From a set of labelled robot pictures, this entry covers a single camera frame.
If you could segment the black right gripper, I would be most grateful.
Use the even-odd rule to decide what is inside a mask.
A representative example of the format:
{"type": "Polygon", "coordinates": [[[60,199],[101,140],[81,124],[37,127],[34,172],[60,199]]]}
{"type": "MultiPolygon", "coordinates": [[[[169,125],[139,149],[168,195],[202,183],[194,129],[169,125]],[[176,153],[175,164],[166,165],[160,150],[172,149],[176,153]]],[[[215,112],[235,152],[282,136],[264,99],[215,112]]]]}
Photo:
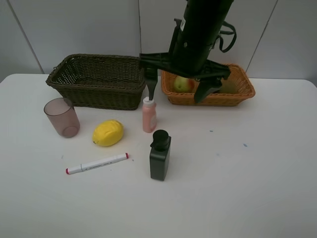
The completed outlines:
{"type": "Polygon", "coordinates": [[[159,69],[182,77],[201,78],[194,94],[195,103],[202,102],[209,94],[221,89],[220,78],[227,78],[230,69],[208,60],[208,56],[229,9],[228,0],[187,1],[183,19],[175,20],[169,51],[140,54],[139,65],[143,70],[149,100],[154,98],[159,69]]]}

